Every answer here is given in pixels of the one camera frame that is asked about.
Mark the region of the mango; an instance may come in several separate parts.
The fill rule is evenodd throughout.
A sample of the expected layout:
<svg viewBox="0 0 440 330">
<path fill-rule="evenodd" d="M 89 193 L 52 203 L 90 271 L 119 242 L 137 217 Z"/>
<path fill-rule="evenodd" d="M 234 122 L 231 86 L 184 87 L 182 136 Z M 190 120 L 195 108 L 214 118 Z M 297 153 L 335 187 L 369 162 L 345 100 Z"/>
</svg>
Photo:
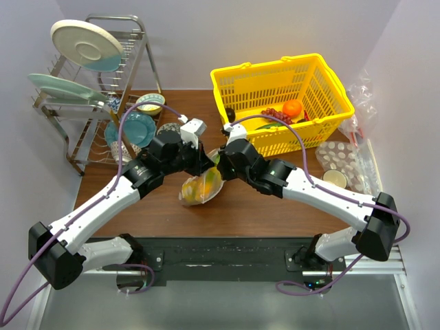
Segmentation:
<svg viewBox="0 0 440 330">
<path fill-rule="evenodd" d="M 206 171 L 201 192 L 204 197 L 215 194 L 222 185 L 221 174 L 216 168 L 210 168 Z"/>
</svg>

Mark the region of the clear zip top bag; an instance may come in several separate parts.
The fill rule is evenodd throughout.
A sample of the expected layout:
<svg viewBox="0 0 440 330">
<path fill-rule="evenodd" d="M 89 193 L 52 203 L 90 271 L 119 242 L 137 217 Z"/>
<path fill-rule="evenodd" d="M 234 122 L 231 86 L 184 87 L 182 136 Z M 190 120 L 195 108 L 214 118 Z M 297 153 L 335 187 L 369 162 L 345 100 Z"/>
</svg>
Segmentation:
<svg viewBox="0 0 440 330">
<path fill-rule="evenodd" d="M 224 181 L 217 170 L 219 163 L 219 149 L 209 152 L 208 157 L 214 162 L 214 167 L 209 168 L 200 177 L 188 178 L 181 186 L 179 200 L 185 206 L 205 204 L 213 199 L 223 188 Z"/>
</svg>

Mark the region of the yellow banana bunch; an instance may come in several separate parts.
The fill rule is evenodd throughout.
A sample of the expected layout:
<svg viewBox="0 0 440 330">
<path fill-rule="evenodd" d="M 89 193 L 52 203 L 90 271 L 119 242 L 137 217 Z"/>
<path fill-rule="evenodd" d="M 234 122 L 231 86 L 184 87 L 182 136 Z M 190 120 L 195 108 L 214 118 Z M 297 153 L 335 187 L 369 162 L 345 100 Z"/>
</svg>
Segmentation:
<svg viewBox="0 0 440 330">
<path fill-rule="evenodd" d="M 187 204 L 197 205 L 206 202 L 210 196 L 204 197 L 201 192 L 204 181 L 186 181 L 181 188 L 181 200 Z"/>
</svg>

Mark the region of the yellow plastic shopping basket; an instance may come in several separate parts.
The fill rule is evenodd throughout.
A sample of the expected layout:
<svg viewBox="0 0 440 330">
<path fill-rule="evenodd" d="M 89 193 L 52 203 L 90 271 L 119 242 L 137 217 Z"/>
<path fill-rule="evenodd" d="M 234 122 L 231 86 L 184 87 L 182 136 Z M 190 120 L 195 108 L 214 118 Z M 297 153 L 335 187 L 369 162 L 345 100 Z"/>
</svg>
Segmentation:
<svg viewBox="0 0 440 330">
<path fill-rule="evenodd" d="M 248 140 L 265 157 L 317 147 L 355 113 L 340 79 L 317 53 L 218 68 L 210 77 L 222 123 L 230 121 L 228 111 L 244 118 Z M 260 118 L 261 112 L 281 111 L 291 100 L 302 107 L 293 130 L 264 129 L 269 120 Z"/>
</svg>

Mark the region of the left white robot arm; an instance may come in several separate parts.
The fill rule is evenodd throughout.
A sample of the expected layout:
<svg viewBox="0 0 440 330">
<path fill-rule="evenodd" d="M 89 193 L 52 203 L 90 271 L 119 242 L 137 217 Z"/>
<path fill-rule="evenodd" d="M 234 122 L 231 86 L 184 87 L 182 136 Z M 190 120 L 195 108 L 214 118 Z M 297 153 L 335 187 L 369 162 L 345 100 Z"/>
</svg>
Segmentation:
<svg viewBox="0 0 440 330">
<path fill-rule="evenodd" d="M 161 186 L 165 176 L 200 175 L 213 166 L 196 133 L 166 131 L 155 136 L 81 207 L 51 225 L 34 224 L 28 233 L 29 260 L 54 289 L 66 288 L 92 264 L 81 249 L 99 228 Z"/>
</svg>

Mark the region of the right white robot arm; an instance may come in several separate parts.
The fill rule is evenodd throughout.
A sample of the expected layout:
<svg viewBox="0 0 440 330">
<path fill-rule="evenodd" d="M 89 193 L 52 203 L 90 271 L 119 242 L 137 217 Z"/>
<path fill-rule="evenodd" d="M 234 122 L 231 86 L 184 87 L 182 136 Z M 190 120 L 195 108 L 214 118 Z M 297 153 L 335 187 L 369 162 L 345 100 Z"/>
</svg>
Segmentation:
<svg viewBox="0 0 440 330">
<path fill-rule="evenodd" d="M 355 254 L 387 261 L 400 221 L 394 199 L 351 192 L 308 177 L 305 170 L 281 159 L 266 160 L 245 139 L 219 151 L 217 165 L 224 180 L 240 179 L 263 195 L 299 201 L 348 224 L 333 234 L 318 234 L 306 253 L 308 266 L 322 270 L 330 261 Z"/>
</svg>

